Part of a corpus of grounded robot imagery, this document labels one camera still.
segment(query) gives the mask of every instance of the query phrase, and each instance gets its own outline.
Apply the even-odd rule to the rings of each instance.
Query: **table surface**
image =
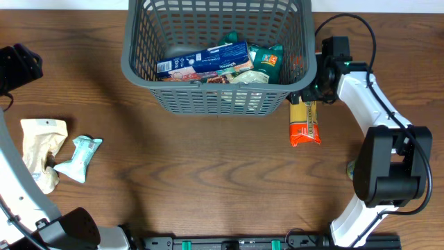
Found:
[[[60,175],[49,197],[62,211],[84,207],[102,226],[130,223],[139,234],[283,235],[324,231],[353,196],[345,165],[363,135],[343,103],[318,106],[322,144],[289,143],[284,102],[266,117],[177,116],[120,68],[126,11],[2,10],[0,47],[17,42],[43,58],[44,77],[12,92],[6,122],[22,150],[20,119],[67,122],[56,161],[69,160],[78,135],[103,138],[84,184]],[[316,25],[332,14],[316,13]],[[387,217],[404,249],[444,246],[444,16],[365,14],[377,36],[375,74],[391,103],[434,141],[434,193],[427,209]],[[320,39],[349,35],[355,60],[370,60],[368,31],[341,19]],[[6,105],[7,98],[0,104]],[[412,201],[411,210],[421,201]]]

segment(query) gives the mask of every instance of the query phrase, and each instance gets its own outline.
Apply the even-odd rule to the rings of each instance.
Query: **yellow and orange packet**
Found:
[[[299,104],[290,103],[290,142],[293,147],[301,142],[321,143],[315,101],[299,98]]]

